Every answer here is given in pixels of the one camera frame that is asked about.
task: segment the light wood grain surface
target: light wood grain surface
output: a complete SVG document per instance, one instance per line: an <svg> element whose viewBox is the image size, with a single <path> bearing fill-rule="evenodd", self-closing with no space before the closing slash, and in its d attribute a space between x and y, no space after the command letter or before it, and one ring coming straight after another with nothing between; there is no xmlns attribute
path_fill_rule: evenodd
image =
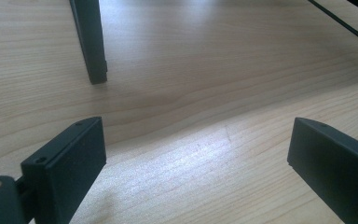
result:
<svg viewBox="0 0 358 224"><path fill-rule="evenodd" d="M358 139L356 36L308 1L100 4L91 86L67 0L0 1L0 175L102 116L107 164L72 223L341 223L286 157L295 117Z"/></svg>

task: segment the desk surface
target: desk surface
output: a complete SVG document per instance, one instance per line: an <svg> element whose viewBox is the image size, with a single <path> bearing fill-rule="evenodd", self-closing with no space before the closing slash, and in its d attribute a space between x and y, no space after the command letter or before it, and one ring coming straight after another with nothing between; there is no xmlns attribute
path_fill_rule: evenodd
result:
<svg viewBox="0 0 358 224"><path fill-rule="evenodd" d="M358 29L358 8L321 1ZM358 139L358 38L307 1L101 0L91 86L69 1L0 1L0 175L102 116L73 223L341 223L288 166L295 117Z"/></svg>

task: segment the black plastic bracket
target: black plastic bracket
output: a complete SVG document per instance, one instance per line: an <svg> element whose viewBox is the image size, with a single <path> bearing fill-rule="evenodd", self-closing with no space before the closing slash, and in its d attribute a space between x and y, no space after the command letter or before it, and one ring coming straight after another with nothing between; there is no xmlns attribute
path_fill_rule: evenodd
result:
<svg viewBox="0 0 358 224"><path fill-rule="evenodd" d="M69 223L106 164L101 118L81 120L0 176L0 224Z"/></svg>
<svg viewBox="0 0 358 224"><path fill-rule="evenodd" d="M103 27L99 0L69 0L77 34L92 84L106 82L107 65L103 49Z"/></svg>
<svg viewBox="0 0 358 224"><path fill-rule="evenodd" d="M358 37L358 31L356 29L354 29L353 27L351 27L350 25L348 25L345 21L343 21L342 19L340 19L338 16L336 16L333 12L327 10L327 8L321 6L319 3L315 2L314 0L309 0L314 6L316 6L317 8L319 8L322 12L324 12L326 15L328 15L329 17L331 17L333 20L335 20L336 22L338 22L339 24L341 24L343 27L345 27L347 30L349 30L351 33L353 33L354 35L356 35ZM356 6L358 6L358 0L351 0L351 3L355 4Z"/></svg>
<svg viewBox="0 0 358 224"><path fill-rule="evenodd" d="M321 122L297 118L287 160L345 223L358 223L357 140Z"/></svg>

